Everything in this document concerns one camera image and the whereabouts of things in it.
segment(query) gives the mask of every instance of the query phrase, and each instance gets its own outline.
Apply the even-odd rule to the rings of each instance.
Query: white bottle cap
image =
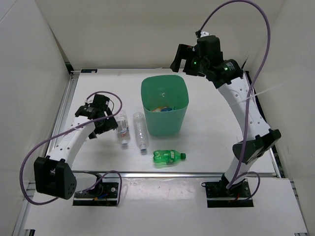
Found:
[[[145,144],[140,145],[140,150],[141,151],[146,151],[147,150],[147,146]]]
[[[123,145],[123,146],[128,145],[128,140],[126,140],[126,139],[122,140],[122,145]]]

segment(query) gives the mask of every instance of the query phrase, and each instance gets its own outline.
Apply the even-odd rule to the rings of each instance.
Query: white enclosure wall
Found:
[[[277,143],[285,174],[293,178],[310,233],[315,235],[315,1],[288,0],[272,30],[270,54],[257,80],[259,96]],[[264,52],[254,63],[256,72]]]
[[[1,236],[12,234],[22,204],[18,178],[22,159],[51,134],[68,77],[49,26],[34,0],[1,0]],[[29,162],[25,183],[32,178],[31,170]]]
[[[226,0],[36,0],[73,68],[168,68],[179,43],[193,45],[208,15]],[[253,0],[271,24],[285,0]],[[224,58],[255,57],[265,36],[259,12],[233,3],[205,30],[218,36]]]

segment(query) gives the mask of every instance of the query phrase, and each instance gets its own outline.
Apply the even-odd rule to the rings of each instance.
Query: green plastic bottle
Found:
[[[166,164],[173,164],[179,160],[185,160],[186,154],[179,153],[175,150],[157,150],[153,152],[153,161],[155,163],[166,163]]]

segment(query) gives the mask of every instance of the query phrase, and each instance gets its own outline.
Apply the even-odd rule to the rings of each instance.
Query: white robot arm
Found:
[[[206,32],[197,32],[196,34],[198,34],[197,44],[195,46],[180,44],[170,68],[174,72],[178,72],[181,60],[185,59],[186,63],[183,72],[193,76],[205,76],[209,81],[213,82],[230,105],[244,135],[246,99],[249,90],[246,74],[235,60],[223,60],[220,40],[217,37]],[[246,148],[241,168],[238,172],[239,175],[247,173],[252,164],[281,137],[279,130],[272,130],[265,122],[254,100],[251,98],[248,122],[246,140],[233,145],[234,158],[230,167],[221,178],[223,188],[230,182],[232,184],[231,189],[236,188],[245,179],[244,175],[233,180],[240,162],[243,142],[246,142]]]
[[[112,115],[108,104],[108,97],[96,94],[92,103],[86,103],[75,113],[69,129],[78,128],[65,134],[61,142],[45,157],[36,159],[34,175],[36,190],[39,193],[67,200],[74,192],[87,189],[96,182],[97,175],[74,174],[71,168],[75,156],[87,138],[93,139],[96,138],[96,134],[117,128],[113,117],[79,126],[87,121],[103,118],[105,113],[108,116]]]

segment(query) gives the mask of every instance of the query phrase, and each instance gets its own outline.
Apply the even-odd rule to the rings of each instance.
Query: green basket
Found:
[[[145,79],[141,98],[151,135],[172,135],[180,131],[189,103],[185,81],[178,75],[160,75]],[[152,112],[157,107],[173,108],[169,112]]]

